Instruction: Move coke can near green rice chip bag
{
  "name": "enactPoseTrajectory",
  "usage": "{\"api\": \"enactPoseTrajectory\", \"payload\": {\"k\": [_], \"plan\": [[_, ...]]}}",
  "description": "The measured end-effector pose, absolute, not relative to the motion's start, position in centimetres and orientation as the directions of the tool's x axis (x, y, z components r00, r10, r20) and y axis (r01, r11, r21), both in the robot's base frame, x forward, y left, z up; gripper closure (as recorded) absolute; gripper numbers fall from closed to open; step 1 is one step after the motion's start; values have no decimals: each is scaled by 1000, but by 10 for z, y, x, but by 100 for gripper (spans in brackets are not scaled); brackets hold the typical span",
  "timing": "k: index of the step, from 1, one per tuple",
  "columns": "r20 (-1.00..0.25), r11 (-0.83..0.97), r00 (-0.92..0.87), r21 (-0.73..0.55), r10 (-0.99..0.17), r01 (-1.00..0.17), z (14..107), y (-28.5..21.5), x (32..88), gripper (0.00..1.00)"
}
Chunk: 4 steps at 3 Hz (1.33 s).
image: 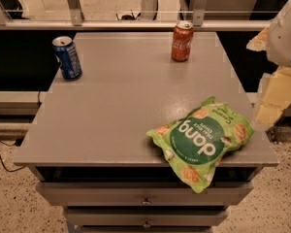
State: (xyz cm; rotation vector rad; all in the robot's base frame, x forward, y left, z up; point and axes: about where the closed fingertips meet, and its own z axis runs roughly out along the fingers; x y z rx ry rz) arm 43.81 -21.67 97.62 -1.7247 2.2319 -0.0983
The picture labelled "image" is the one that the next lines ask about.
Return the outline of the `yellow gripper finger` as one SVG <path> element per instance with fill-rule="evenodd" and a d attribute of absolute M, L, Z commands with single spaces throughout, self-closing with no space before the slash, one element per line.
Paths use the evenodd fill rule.
<path fill-rule="evenodd" d="M 248 50 L 262 51 L 266 49 L 267 36 L 269 28 L 266 27 L 261 30 L 255 37 L 253 37 L 246 45 Z"/>
<path fill-rule="evenodd" d="M 259 83 L 254 120 L 274 124 L 291 104 L 291 67 L 279 66 L 271 75 L 264 74 Z"/>

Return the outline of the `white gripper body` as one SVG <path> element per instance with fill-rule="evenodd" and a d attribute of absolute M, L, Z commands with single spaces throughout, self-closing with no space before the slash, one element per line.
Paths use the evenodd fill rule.
<path fill-rule="evenodd" d="M 267 36 L 267 58 L 278 66 L 291 67 L 291 0 L 271 21 Z"/>

